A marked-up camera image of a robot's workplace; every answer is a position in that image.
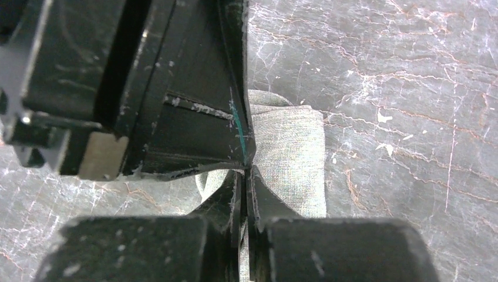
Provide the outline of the grey cloth napkin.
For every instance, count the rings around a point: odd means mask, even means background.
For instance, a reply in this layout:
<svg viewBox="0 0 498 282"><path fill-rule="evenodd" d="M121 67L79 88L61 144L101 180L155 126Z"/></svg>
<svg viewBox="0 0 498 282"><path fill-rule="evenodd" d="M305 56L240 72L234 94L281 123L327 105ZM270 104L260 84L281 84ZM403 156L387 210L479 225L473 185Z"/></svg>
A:
<svg viewBox="0 0 498 282"><path fill-rule="evenodd" d="M325 217L325 137L322 115L272 92L248 93L257 152L266 185L299 215Z"/></svg>

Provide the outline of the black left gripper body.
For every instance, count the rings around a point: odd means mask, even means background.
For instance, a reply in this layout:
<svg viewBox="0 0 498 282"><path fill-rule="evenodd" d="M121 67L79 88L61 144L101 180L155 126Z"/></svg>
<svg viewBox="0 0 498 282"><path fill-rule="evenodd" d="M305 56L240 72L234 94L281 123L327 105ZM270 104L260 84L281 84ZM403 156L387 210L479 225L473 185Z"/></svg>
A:
<svg viewBox="0 0 498 282"><path fill-rule="evenodd" d="M150 1L2 1L2 140L21 166L114 180L123 90Z"/></svg>

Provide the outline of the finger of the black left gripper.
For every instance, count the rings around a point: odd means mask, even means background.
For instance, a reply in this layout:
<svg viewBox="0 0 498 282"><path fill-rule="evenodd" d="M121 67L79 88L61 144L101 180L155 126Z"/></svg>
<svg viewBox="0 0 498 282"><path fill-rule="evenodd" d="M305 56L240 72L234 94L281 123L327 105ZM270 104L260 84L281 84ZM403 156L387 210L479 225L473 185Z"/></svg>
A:
<svg viewBox="0 0 498 282"><path fill-rule="evenodd" d="M247 1L167 1L124 174L245 169L255 155Z"/></svg>

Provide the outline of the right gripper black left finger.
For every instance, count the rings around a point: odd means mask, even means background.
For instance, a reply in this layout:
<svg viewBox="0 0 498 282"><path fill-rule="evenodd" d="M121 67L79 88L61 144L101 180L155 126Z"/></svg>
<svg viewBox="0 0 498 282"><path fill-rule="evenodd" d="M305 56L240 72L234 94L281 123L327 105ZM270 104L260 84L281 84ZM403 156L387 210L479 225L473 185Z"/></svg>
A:
<svg viewBox="0 0 498 282"><path fill-rule="evenodd" d="M238 281L243 175L184 216L77 217L35 281Z"/></svg>

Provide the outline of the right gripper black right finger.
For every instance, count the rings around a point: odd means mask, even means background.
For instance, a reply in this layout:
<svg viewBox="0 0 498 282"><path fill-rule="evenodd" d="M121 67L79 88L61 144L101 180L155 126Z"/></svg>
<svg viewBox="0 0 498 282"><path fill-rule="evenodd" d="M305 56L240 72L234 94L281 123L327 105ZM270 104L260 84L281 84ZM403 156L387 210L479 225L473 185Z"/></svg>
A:
<svg viewBox="0 0 498 282"><path fill-rule="evenodd" d="M438 281L420 233L394 218L305 218L245 172L252 281Z"/></svg>

